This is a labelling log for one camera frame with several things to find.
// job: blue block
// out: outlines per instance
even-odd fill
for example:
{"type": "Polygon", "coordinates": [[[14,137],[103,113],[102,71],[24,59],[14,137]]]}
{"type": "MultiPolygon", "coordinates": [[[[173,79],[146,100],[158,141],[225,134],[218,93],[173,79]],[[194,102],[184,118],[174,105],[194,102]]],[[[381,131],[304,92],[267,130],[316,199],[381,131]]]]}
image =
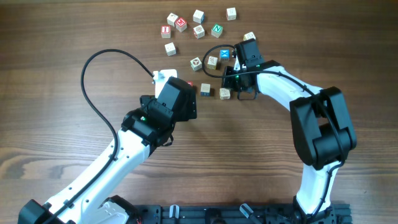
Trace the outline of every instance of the blue block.
{"type": "Polygon", "coordinates": [[[220,60],[229,60],[229,50],[220,50],[220,60]]]}

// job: cable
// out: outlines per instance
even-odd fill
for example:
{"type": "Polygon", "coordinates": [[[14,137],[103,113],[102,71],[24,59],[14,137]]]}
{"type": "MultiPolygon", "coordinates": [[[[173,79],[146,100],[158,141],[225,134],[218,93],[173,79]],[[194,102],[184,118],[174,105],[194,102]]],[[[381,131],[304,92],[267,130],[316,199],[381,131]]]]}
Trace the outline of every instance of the cable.
{"type": "MultiPolygon", "coordinates": [[[[210,54],[210,52],[213,51],[214,49],[217,49],[217,48],[220,48],[220,47],[231,47],[232,49],[235,49],[235,47],[232,46],[232,45],[229,45],[229,44],[221,44],[221,45],[217,45],[217,46],[211,48],[209,51],[207,51],[206,54],[205,54],[205,56],[203,57],[203,60],[202,60],[203,63],[202,63],[202,66],[201,66],[201,67],[202,67],[202,70],[204,71],[204,73],[205,73],[206,75],[208,75],[208,76],[210,76],[210,77],[213,77],[213,78],[231,78],[231,77],[235,77],[236,75],[239,75],[239,76],[240,76],[240,75],[258,74],[258,73],[273,74],[273,75],[278,75],[278,76],[284,77],[284,78],[286,78],[286,79],[288,79],[288,80],[294,82],[297,86],[299,86],[300,88],[302,88],[304,91],[306,91],[307,93],[309,93],[311,96],[315,96],[315,94],[314,94],[311,90],[309,90],[309,89],[307,88],[307,86],[301,84],[301,83],[298,82],[296,79],[294,79],[294,78],[292,78],[292,77],[290,77],[290,76],[288,76],[288,75],[285,75],[285,74],[283,74],[283,73],[281,73],[281,72],[273,72],[273,71],[254,71],[254,72],[243,72],[243,73],[238,73],[238,74],[235,74],[235,75],[212,75],[212,74],[208,73],[208,72],[206,71],[206,67],[205,67],[205,60],[206,60],[206,58],[207,58],[207,55],[210,54]]],[[[321,209],[323,203],[325,203],[326,196],[327,196],[327,194],[328,194],[328,189],[329,189],[331,177],[332,177],[332,175],[333,175],[333,171],[334,171],[335,169],[337,169],[337,168],[342,167],[342,166],[344,165],[344,163],[345,163],[345,160],[346,160],[345,155],[344,155],[344,150],[343,150],[343,144],[341,143],[341,139],[340,139],[339,136],[338,136],[338,132],[337,132],[336,126],[333,124],[333,121],[332,121],[331,118],[330,118],[329,112],[327,112],[325,105],[322,104],[321,101],[320,101],[319,99],[315,99],[315,102],[316,102],[316,104],[318,105],[318,107],[321,109],[322,113],[323,113],[323,114],[325,115],[325,117],[327,118],[328,122],[330,123],[331,130],[333,131],[333,135],[335,136],[335,138],[336,138],[336,140],[337,140],[337,145],[338,145],[338,149],[339,149],[340,156],[341,156],[341,158],[340,158],[340,159],[341,159],[341,162],[340,162],[339,164],[333,166],[332,168],[330,168],[330,170],[327,172],[327,173],[328,173],[328,179],[327,179],[327,181],[326,181],[325,190],[323,191],[323,195],[322,195],[322,197],[321,197],[321,199],[320,199],[320,202],[319,202],[317,208],[314,210],[314,212],[313,212],[313,213],[311,214],[311,216],[308,218],[308,222],[309,222],[309,223],[312,222],[312,220],[316,217],[316,215],[318,215],[318,212],[319,212],[319,210],[321,209]]]]}
{"type": "Polygon", "coordinates": [[[117,50],[117,49],[106,49],[106,50],[101,50],[95,54],[93,54],[85,63],[83,66],[83,70],[81,71],[81,78],[80,78],[80,85],[81,85],[81,91],[83,93],[83,96],[85,97],[87,103],[91,106],[91,108],[94,110],[94,112],[106,123],[108,128],[111,130],[113,139],[114,139],[114,147],[113,147],[113,153],[109,157],[109,160],[106,162],[106,164],[102,167],[102,169],[82,188],[80,189],[67,203],[65,203],[57,212],[55,212],[49,219],[47,219],[44,224],[50,223],[52,220],[56,219],[65,209],[67,209],[73,202],[82,194],[84,191],[86,191],[100,176],[101,174],[106,170],[106,168],[109,167],[109,165],[112,163],[114,160],[116,153],[118,152],[118,147],[119,147],[119,139],[118,135],[116,134],[116,131],[112,127],[112,124],[104,117],[104,115],[101,114],[101,112],[94,106],[94,104],[91,102],[91,100],[88,98],[86,89],[85,89],[85,83],[84,83],[84,77],[85,77],[85,72],[87,69],[88,64],[98,55],[106,53],[106,52],[117,52],[121,53],[124,55],[129,56],[133,60],[135,60],[152,78],[154,75],[148,70],[148,68],[145,67],[144,64],[142,64],[137,58],[132,56],[131,54],[123,51],[123,50],[117,50]]]}

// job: wood grain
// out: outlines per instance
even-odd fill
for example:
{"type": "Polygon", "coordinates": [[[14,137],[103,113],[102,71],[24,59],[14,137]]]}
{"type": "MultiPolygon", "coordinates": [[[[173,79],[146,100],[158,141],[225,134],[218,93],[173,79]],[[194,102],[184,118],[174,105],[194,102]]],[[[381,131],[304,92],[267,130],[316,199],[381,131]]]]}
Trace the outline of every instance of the wood grain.
{"type": "MultiPolygon", "coordinates": [[[[220,80],[193,72],[189,61],[212,46],[236,44],[250,31],[266,59],[305,82],[343,91],[358,146],[339,170],[331,198],[351,204],[355,223],[396,223],[397,10],[394,1],[0,5],[0,223],[15,223],[31,198],[44,203],[110,142],[111,133],[80,90],[89,56],[125,50],[149,70],[176,68],[180,78],[217,89],[220,80]],[[226,21],[227,7],[236,7],[238,20],[226,21]],[[206,14],[200,40],[191,32],[195,9],[206,14]],[[188,29],[162,39],[160,27],[170,12],[186,18],[188,29]],[[219,39],[210,35],[216,22],[224,27],[219,39]],[[178,53],[168,57],[164,44],[171,41],[178,53]]],[[[154,94],[150,82],[138,64],[118,54],[99,56],[86,73],[90,98],[115,128],[141,95],[154,94]]],[[[263,95],[255,101],[197,100],[198,119],[178,124],[174,145],[158,148],[114,194],[133,204],[290,203],[302,162],[289,112],[263,95]]]]}

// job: small block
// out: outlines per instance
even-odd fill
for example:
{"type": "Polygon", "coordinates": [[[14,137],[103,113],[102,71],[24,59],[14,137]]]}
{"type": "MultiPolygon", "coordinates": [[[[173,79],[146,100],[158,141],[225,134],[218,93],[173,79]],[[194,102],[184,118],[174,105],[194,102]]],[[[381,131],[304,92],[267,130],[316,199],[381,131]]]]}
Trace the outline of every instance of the small block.
{"type": "Polygon", "coordinates": [[[220,61],[229,61],[229,50],[220,50],[220,61]]]}
{"type": "Polygon", "coordinates": [[[166,48],[166,53],[167,53],[168,56],[175,55],[177,53],[177,51],[175,50],[173,42],[164,45],[164,47],[166,48]]]}
{"type": "Polygon", "coordinates": [[[223,27],[218,24],[215,24],[211,29],[211,34],[217,38],[219,38],[222,33],[223,33],[223,27]]]}
{"type": "Polygon", "coordinates": [[[236,9],[235,8],[226,9],[226,19],[228,21],[236,19],[236,9]]]}
{"type": "Polygon", "coordinates": [[[180,32],[184,31],[187,28],[187,22],[185,19],[181,17],[175,21],[175,28],[180,32]]]}
{"type": "Polygon", "coordinates": [[[205,36],[204,28],[201,25],[193,28],[193,35],[195,35],[197,39],[199,39],[200,37],[204,37],[205,36]]]}
{"type": "Polygon", "coordinates": [[[228,100],[230,97],[231,97],[231,93],[229,92],[229,89],[220,88],[220,99],[221,100],[228,100]]]}
{"type": "Polygon", "coordinates": [[[210,56],[209,60],[207,61],[207,67],[210,69],[216,70],[217,69],[217,60],[218,60],[218,58],[210,56]]]}
{"type": "Polygon", "coordinates": [[[243,36],[243,40],[249,40],[249,39],[256,39],[256,36],[253,34],[253,32],[247,33],[243,36]]]}
{"type": "Polygon", "coordinates": [[[197,71],[197,70],[201,69],[201,66],[202,66],[202,64],[198,57],[191,60],[191,67],[192,67],[193,71],[197,71]]]}
{"type": "Polygon", "coordinates": [[[193,21],[201,24],[203,20],[205,19],[205,13],[202,11],[199,11],[198,9],[195,11],[193,14],[193,21]]]}
{"type": "Polygon", "coordinates": [[[178,19],[178,15],[174,13],[170,13],[170,15],[167,17],[167,24],[175,27],[175,21],[178,19]]]}
{"type": "Polygon", "coordinates": [[[201,96],[210,96],[210,84],[202,83],[200,87],[201,96]]]}
{"type": "Polygon", "coordinates": [[[160,34],[162,35],[162,38],[171,38],[172,31],[170,29],[170,26],[162,26],[162,29],[160,30],[160,34]]]}

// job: wooden table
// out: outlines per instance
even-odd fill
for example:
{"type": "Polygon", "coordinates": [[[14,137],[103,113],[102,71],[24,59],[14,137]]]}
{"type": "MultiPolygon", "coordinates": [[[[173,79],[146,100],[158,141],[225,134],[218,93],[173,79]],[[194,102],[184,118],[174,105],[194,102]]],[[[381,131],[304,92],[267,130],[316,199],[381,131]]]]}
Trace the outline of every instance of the wooden table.
{"type": "MultiPolygon", "coordinates": [[[[125,50],[151,71],[175,68],[217,94],[221,81],[193,72],[189,61],[250,31],[266,59],[345,94],[358,146],[338,172],[332,201],[350,203],[355,223],[398,220],[396,2],[26,2],[0,5],[0,223],[15,223],[28,200],[44,203],[66,187],[112,140],[81,94],[89,56],[125,50]],[[226,20],[227,7],[236,7],[236,21],[226,20]],[[199,40],[192,33],[195,9],[206,16],[199,40]],[[170,12],[186,18],[188,29],[162,39],[170,12]],[[210,35],[214,23],[224,27],[219,39],[210,35]],[[169,42],[177,55],[166,55],[169,42]]],[[[90,64],[86,89],[116,129],[141,95],[154,94],[138,64],[112,53],[90,64]]],[[[133,204],[290,203],[302,162],[289,112],[263,95],[221,101],[198,94],[197,101],[198,118],[178,123],[174,145],[158,148],[114,194],[133,204]]]]}

